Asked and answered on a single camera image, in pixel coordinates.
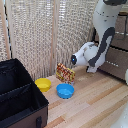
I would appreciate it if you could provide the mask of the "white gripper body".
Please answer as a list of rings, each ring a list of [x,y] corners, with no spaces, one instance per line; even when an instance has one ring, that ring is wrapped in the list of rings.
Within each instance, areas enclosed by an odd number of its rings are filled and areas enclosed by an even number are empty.
[[[97,71],[97,67],[87,66],[87,73],[95,73]]]

